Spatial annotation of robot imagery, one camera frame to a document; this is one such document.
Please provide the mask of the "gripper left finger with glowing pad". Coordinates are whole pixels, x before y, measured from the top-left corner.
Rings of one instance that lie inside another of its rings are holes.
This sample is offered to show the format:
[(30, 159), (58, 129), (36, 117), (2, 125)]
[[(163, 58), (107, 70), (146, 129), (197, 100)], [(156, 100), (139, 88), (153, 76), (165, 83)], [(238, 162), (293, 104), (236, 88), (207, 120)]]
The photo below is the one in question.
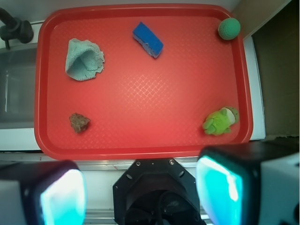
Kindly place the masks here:
[(2, 225), (82, 225), (87, 188), (73, 161), (1, 162)]

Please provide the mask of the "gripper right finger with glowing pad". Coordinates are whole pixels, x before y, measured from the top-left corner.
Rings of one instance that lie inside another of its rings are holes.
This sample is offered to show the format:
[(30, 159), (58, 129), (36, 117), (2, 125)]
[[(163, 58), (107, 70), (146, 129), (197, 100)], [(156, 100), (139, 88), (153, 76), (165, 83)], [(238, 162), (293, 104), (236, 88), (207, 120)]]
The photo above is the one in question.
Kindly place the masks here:
[(195, 169), (200, 203), (215, 225), (297, 225), (299, 143), (207, 146)]

